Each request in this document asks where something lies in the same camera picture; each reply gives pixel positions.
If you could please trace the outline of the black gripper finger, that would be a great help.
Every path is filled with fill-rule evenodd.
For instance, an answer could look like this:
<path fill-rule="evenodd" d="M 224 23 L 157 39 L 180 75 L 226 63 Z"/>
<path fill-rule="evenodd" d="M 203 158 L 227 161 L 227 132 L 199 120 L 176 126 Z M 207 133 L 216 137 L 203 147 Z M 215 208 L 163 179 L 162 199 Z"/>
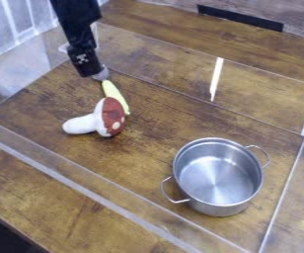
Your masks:
<path fill-rule="evenodd" d="M 81 48 L 69 45 L 67 47 L 67 55 L 81 77 L 88 77 L 100 73 L 103 66 L 99 63 L 92 47 Z"/>

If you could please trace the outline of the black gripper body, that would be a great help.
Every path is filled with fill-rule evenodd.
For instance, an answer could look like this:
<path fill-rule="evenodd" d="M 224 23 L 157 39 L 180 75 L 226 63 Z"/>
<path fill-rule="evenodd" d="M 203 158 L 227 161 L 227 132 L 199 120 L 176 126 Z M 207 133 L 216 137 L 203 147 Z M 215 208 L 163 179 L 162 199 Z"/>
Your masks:
<path fill-rule="evenodd" d="M 101 18 L 96 0 L 49 0 L 67 41 L 79 48 L 95 48 L 89 25 Z"/>

